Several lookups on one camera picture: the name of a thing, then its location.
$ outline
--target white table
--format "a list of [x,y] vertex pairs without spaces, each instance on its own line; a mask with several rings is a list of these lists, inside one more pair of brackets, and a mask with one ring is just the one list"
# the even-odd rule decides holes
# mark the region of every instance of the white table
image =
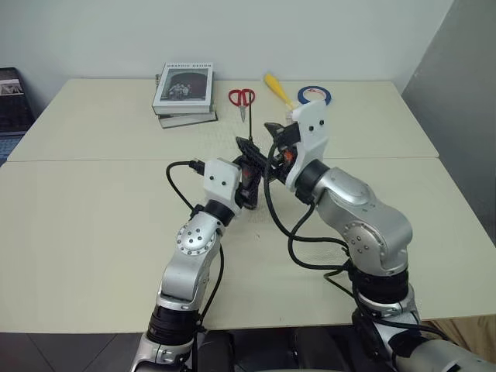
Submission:
[[[496,313],[496,249],[437,159],[326,163],[365,180],[411,221],[410,275],[424,319]],[[175,233],[188,217],[165,180],[167,164],[37,161],[0,168],[0,332],[146,328]],[[174,169],[174,179],[190,200],[202,198],[200,176]],[[282,185],[273,188],[284,222],[295,223],[304,206]],[[301,233],[336,235],[317,215]],[[223,245],[226,273],[207,328],[350,322],[353,302],[322,273],[290,261],[263,200],[232,222]],[[300,247],[304,260],[343,262],[338,250]],[[344,275],[339,281],[349,286]]]
[[[296,101],[299,88],[331,91],[326,158],[437,157],[438,153],[391,82],[283,82]],[[216,81],[218,122],[162,129],[153,114],[153,80],[74,79],[10,155],[29,160],[233,159],[235,136],[248,137],[239,109],[228,101],[232,88],[252,88],[253,136],[263,152],[271,137],[265,122],[285,124],[286,106],[261,81]]]

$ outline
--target blue tape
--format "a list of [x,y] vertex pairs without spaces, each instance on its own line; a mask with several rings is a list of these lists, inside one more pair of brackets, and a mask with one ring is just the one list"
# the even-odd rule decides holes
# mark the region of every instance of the blue tape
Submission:
[[322,96],[325,96],[324,101],[326,105],[331,103],[332,96],[327,89],[319,87],[318,85],[310,85],[298,91],[298,102],[300,102],[302,105],[310,102],[307,98],[305,98],[306,91],[315,91],[317,93],[320,93]]

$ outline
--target red scissors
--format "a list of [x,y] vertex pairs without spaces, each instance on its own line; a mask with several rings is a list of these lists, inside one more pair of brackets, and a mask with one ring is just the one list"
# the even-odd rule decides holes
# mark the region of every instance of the red scissors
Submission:
[[255,92],[248,88],[233,89],[229,91],[228,96],[231,103],[239,107],[239,111],[241,112],[241,121],[245,122],[246,107],[250,106],[253,101],[255,101]]

